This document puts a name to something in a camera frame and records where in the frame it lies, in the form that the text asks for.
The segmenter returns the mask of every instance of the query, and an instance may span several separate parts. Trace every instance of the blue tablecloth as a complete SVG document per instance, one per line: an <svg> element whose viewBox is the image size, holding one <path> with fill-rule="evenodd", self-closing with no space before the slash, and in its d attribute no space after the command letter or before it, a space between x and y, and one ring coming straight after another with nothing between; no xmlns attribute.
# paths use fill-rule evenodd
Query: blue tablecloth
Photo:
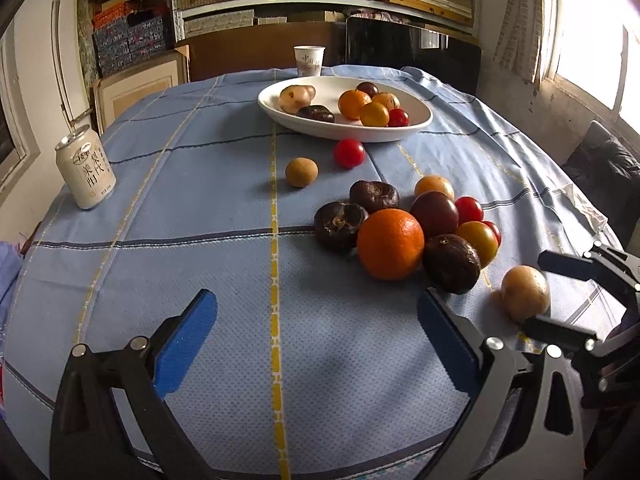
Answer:
<svg viewBox="0 0 640 480"><path fill-rule="evenodd" d="M334 142L284 130L257 105L293 70L219 76L148 96L107 129L118 184L104 203L79 210L66 188L55 199L18 280L4 374L10 428L44 471L72 345L122 348L208 288L218 322L167 403L222 478L412 478L468 399L417 322L420 272L376 282L356 256L318 248L316 209L347 197L356 180L390 182L408 206L418 178L436 173L483 204L502 247L450 304L512 346L528 342L494 295L510 267L535 265L544 249L581 254L595 238L619 246L608 226L594 232L585 206L574 206L580 193L548 156L478 99L413 68L323 74L404 89L428 103L433 122L401 142L366 145L366 161L343 171ZM284 182L296 156L320 170L305 189ZM548 280L554 318L600 336L617 324L620 306L593 283ZM122 413L140 459L153 464Z"/></svg>

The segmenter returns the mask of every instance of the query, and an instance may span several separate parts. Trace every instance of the metal bolt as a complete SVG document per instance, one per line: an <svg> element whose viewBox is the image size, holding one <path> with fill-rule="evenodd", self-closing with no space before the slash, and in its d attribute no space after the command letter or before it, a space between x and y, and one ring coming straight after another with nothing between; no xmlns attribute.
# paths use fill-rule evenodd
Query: metal bolt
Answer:
<svg viewBox="0 0 640 480"><path fill-rule="evenodd" d="M502 350L502 348L504 348L504 343L501 339L494 336L488 337L485 342L491 350Z"/></svg>
<svg viewBox="0 0 640 480"><path fill-rule="evenodd" d="M546 350L546 353L548 353L554 359L558 359L559 357L562 357L562 350L559 349L556 345L547 345L545 350Z"/></svg>
<svg viewBox="0 0 640 480"><path fill-rule="evenodd" d="M80 343L79 345L74 346L71 349L71 355L73 357L82 357L84 354L86 354L86 346L83 345L82 343Z"/></svg>
<svg viewBox="0 0 640 480"><path fill-rule="evenodd" d="M134 350L144 350L146 348L146 344L149 343L149 339L144 337L143 335L139 335L131 340L129 346Z"/></svg>

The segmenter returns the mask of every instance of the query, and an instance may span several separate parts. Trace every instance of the white plate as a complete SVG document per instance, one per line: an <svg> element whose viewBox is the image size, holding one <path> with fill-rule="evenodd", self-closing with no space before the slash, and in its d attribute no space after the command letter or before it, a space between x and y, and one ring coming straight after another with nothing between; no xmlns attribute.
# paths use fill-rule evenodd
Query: white plate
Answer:
<svg viewBox="0 0 640 480"><path fill-rule="evenodd" d="M397 128L373 128L362 126L360 121L350 121L338 111L338 98L343 92L353 90L364 79L339 76L313 76L288 79L265 88L258 95L258 104L278 124L301 134L325 139L357 139L361 142L389 142L405 139L423 130L433 119L429 107L407 92L376 82L380 92L391 92L400 100L402 110L409 115L409 126ZM335 123L323 123L284 113L278 104L280 92L289 85L312 85L316 88L313 105L324 105L334 114Z"/></svg>

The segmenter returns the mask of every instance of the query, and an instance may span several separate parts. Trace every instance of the white cup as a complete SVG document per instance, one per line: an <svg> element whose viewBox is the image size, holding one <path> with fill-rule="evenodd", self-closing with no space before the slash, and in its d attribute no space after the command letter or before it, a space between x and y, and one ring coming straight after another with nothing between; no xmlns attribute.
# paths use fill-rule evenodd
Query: white cup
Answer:
<svg viewBox="0 0 640 480"><path fill-rule="evenodd" d="M296 53L296 67L299 77L320 75L324 46L295 46L293 50Z"/></svg>

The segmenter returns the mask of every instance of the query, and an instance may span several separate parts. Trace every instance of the patterned curtain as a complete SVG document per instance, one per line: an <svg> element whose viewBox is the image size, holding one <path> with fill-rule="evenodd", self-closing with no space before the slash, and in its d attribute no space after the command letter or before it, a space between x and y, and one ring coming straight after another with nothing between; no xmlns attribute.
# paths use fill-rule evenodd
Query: patterned curtain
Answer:
<svg viewBox="0 0 640 480"><path fill-rule="evenodd" d="M539 82L542 33L542 0L508 0L494 60L526 81Z"/></svg>

